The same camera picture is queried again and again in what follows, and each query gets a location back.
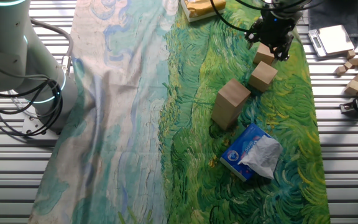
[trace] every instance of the table surface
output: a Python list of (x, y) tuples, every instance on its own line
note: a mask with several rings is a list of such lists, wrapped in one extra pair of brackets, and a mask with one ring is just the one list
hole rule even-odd
[[(32, 0), (30, 16), (70, 32), (76, 1)], [(35, 27), (36, 33), (60, 63), (68, 41), (50, 30)], [(318, 130), (324, 159), (331, 223), (358, 223), (358, 119), (345, 117), (339, 104), (349, 97), (346, 84), (357, 73), (341, 77), (335, 69), (344, 57), (319, 61), (307, 36), (307, 12), (297, 26), (310, 65)], [(14, 108), (10, 100), (0, 106)], [(6, 116), (10, 125), (22, 127), (22, 114)], [(0, 131), (0, 223), (27, 223), (37, 189), (52, 153), (53, 144), (24, 144)]]

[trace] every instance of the yellow object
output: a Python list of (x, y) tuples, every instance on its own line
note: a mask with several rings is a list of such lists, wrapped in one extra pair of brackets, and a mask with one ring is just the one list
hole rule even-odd
[[(186, 8), (190, 11), (189, 17), (198, 17), (214, 12), (210, 0), (184, 0)], [(222, 10), (226, 7), (225, 0), (214, 0), (217, 10)]]

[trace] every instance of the tissue box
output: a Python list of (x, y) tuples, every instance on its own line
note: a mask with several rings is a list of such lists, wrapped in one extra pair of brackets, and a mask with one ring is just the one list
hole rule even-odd
[(248, 128), (234, 141), (234, 143), (223, 153), (221, 162), (229, 168), (242, 181), (251, 178), (255, 171), (249, 166), (240, 164), (240, 160), (252, 149), (252, 146), (262, 137), (266, 135), (271, 138), (266, 132), (260, 129), (256, 124), (250, 124)]

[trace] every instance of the cable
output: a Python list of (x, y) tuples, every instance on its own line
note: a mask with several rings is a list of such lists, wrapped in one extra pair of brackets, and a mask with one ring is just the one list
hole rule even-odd
[(12, 130), (12, 132), (6, 131), (2, 126), (0, 126), (0, 129), (10, 135), (10, 136), (22, 136), (22, 137), (29, 137), (29, 136), (35, 136), (38, 134), (42, 134), (43, 132), (45, 132), (46, 130), (48, 130), (58, 119), (58, 117), (60, 116), (60, 113), (62, 112), (62, 108), (63, 108), (63, 99), (62, 99), (62, 93), (61, 93), (61, 89), (60, 86), (57, 85), (53, 85), (53, 83), (56, 81), (52, 81), (49, 82), (48, 84), (51, 87), (51, 90), (53, 92), (53, 95), (55, 95), (54, 98), (54, 104), (53, 107), (54, 109), (53, 114), (49, 117), (49, 119), (47, 120), (47, 122), (39, 129), (37, 129), (36, 131), (33, 131), (31, 133), (22, 133), (18, 130), (15, 130), (12, 126), (10, 126), (7, 122), (5, 122), (0, 114), (0, 120), (1, 122), (3, 122), (10, 130)]
[(309, 0), (300, 0), (300, 1), (296, 2), (296, 3), (289, 4), (287, 6), (282, 6), (282, 7), (267, 8), (267, 7), (255, 7), (253, 5), (250, 5), (248, 3), (243, 2), (241, 0), (236, 0), (236, 2), (242, 4), (243, 6), (247, 6), (248, 8), (256, 9), (256, 10), (260, 10), (260, 11), (282, 11), (284, 9), (289, 9), (289, 8), (291, 8), (293, 6), (297, 6), (299, 4), (302, 4), (302, 3), (306, 2), (306, 1), (309, 1)]
[[(17, 109), (22, 109), (23, 107), (25, 107), (25, 105), (23, 105), (22, 102), (20, 102), (20, 100), (17, 97), (12, 97), (11, 100), (15, 104)], [(34, 119), (40, 119), (40, 118), (44, 118), (44, 117), (47, 117), (47, 116), (51, 115), (56, 109), (57, 108), (54, 107), (50, 111), (48, 111), (46, 114), (36, 114), (36, 113), (28, 112), (28, 111), (23, 111), (23, 113), (26, 114), (29, 117), (34, 118)]]
[(210, 0), (211, 1), (211, 5), (212, 5), (212, 8), (214, 9), (216, 15), (222, 20), (222, 22), (224, 22), (226, 25), (228, 25), (229, 27), (235, 29), (235, 30), (239, 30), (239, 31), (242, 31), (242, 32), (252, 32), (251, 30), (247, 30), (247, 29), (243, 29), (243, 28), (240, 28), (240, 27), (236, 27), (235, 25), (232, 25), (230, 22), (228, 22), (227, 20), (225, 20), (222, 15), (219, 13), (218, 9), (216, 9), (216, 6), (215, 6), (215, 3), (213, 0)]
[(71, 53), (73, 52), (74, 42), (73, 42), (73, 39), (71, 38), (71, 36), (69, 35), (68, 32), (64, 31), (63, 29), (61, 29), (59, 27), (52, 26), (50, 24), (35, 20), (33, 18), (30, 18), (30, 20), (31, 20), (31, 23), (34, 24), (34, 25), (41, 26), (43, 28), (55, 31), (55, 32), (65, 36), (67, 38), (67, 40), (68, 40), (68, 49), (67, 49), (67, 52), (66, 52), (65, 56), (71, 56)]
[(40, 95), (41, 91), (43, 90), (43, 88), (45, 88), (45, 86), (48, 84), (49, 80), (46, 81), (45, 83), (41, 84), (40, 88), (38, 89), (38, 91), (35, 93), (35, 95), (33, 96), (33, 98), (31, 99), (30, 103), (23, 107), (22, 109), (20, 110), (16, 110), (16, 111), (4, 111), (4, 110), (1, 110), (0, 109), (0, 113), (3, 113), (3, 114), (18, 114), (20, 112), (23, 112), (25, 110), (27, 110), (28, 108), (30, 108), (30, 106), (34, 103), (34, 101), (37, 99), (37, 97)]

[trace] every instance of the painted cloth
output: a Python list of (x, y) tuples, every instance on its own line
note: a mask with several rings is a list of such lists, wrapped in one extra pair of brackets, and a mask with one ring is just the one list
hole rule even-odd
[[(187, 23), (177, 0), (78, 0), (71, 35), (79, 97), (30, 223), (329, 223), (308, 65), (299, 39), (261, 94), (257, 46), (218, 18)], [(249, 27), (259, 11), (228, 1)], [(210, 117), (230, 79), (252, 96), (221, 131)], [(241, 182), (219, 157), (250, 123), (283, 146), (274, 180)]]

